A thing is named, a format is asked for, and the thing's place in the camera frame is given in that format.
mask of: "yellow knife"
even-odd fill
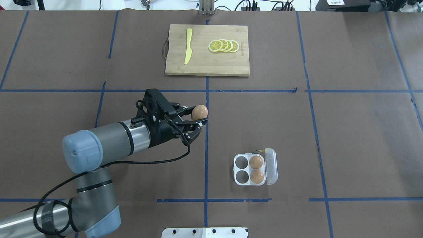
[[[184,64],[187,65],[188,62],[191,59],[191,55],[192,55],[192,49],[190,47],[191,45],[191,38],[192,38],[192,29],[188,28],[187,29],[187,52],[185,53],[185,62]]]

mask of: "brown egg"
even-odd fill
[[[196,121],[196,120],[204,119],[208,116],[208,114],[209,114],[209,111],[206,106],[198,105],[192,111],[191,120]]]
[[[264,180],[264,174],[260,170],[254,170],[250,174],[250,179],[255,184],[260,184]]]
[[[251,157],[250,158],[250,166],[253,169],[261,168],[263,166],[263,159],[258,155]]]

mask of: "egg carton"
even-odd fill
[[[267,185],[274,184],[277,181],[275,150],[265,148],[264,157],[252,153],[237,154],[233,158],[233,174],[235,182],[241,186],[261,186],[266,181]]]

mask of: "egg carton lid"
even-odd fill
[[[264,159],[266,161],[267,185],[272,185],[277,181],[276,152],[274,149],[264,149]]]

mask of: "wooden cutting board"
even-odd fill
[[[192,29],[192,56],[184,65],[187,29]],[[209,43],[216,39],[235,40],[235,53],[210,52]],[[237,25],[170,25],[167,75],[241,76],[250,75],[248,27]]]

